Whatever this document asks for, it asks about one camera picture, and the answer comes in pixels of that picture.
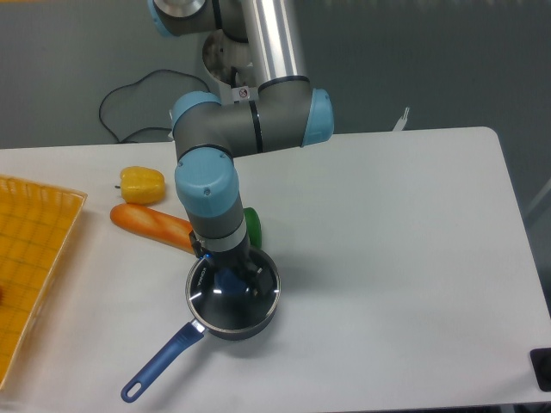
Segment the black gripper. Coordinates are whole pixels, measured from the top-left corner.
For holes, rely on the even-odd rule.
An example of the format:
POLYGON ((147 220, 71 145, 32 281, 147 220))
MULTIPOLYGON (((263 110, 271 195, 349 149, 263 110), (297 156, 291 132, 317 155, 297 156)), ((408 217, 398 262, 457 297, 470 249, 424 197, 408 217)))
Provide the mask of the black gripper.
POLYGON ((217 271, 231 270, 238 278, 248 280, 252 294, 263 297, 274 290, 274 279, 269 266, 258 265, 251 258, 251 242, 248 231, 238 235, 236 242, 231 240, 230 248, 208 248, 207 239, 199 239, 193 231, 189 233, 189 241, 198 259, 207 259, 212 269, 217 271))

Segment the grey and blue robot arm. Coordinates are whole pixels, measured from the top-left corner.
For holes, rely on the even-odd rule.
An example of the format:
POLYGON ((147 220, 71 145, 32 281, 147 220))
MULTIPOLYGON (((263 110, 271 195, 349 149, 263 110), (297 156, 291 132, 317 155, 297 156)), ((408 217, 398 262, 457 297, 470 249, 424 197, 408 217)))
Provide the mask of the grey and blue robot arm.
POLYGON ((334 117, 326 91, 306 75, 290 1, 151 1, 158 31, 168 36, 219 29, 246 44, 258 96, 223 104, 207 92, 182 96, 171 112, 175 184, 198 255, 210 255, 254 293, 272 287, 271 271, 252 261, 234 159, 325 142, 334 117))

